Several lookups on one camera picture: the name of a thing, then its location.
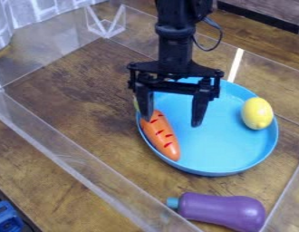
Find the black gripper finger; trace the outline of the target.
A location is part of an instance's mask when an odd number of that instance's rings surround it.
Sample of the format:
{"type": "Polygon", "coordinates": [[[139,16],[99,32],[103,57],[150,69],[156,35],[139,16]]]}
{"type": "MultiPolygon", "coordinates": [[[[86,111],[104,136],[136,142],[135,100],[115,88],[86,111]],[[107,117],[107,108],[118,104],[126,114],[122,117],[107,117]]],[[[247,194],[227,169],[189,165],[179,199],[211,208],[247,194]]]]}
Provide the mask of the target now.
{"type": "Polygon", "coordinates": [[[142,118],[150,121],[154,113],[154,91],[144,85],[136,87],[136,101],[142,118]]]}
{"type": "Polygon", "coordinates": [[[199,92],[194,95],[194,98],[193,98],[193,118],[191,118],[191,126],[193,127],[199,127],[202,125],[211,100],[213,100],[213,97],[211,97],[210,93],[199,92]]]}

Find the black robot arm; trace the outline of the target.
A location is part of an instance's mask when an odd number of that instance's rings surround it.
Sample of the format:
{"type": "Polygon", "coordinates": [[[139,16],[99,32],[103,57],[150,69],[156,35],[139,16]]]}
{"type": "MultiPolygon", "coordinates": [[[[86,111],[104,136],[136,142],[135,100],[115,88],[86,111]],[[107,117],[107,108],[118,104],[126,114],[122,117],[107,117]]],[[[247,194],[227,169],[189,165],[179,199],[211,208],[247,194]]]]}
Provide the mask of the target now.
{"type": "Polygon", "coordinates": [[[170,92],[193,97],[191,125],[202,125],[210,101],[221,94],[225,72],[193,61],[193,48],[199,45],[197,23],[209,22],[214,0],[155,0],[159,35],[159,59],[130,63],[128,87],[136,95],[140,115],[150,120],[154,113],[154,93],[170,92]]]}

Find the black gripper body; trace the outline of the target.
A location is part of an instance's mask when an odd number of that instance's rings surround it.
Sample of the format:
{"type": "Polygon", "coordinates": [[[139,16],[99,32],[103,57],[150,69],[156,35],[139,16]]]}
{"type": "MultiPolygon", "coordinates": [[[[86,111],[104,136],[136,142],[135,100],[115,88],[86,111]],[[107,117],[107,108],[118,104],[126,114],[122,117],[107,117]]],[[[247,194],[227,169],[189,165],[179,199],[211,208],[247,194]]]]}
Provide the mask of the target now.
{"type": "Polygon", "coordinates": [[[128,88],[136,97],[144,92],[171,92],[199,94],[207,100],[218,98],[225,72],[193,60],[193,48],[199,45],[197,26],[179,28],[158,24],[155,30],[159,35],[159,59],[127,65],[131,73],[128,88]]]}

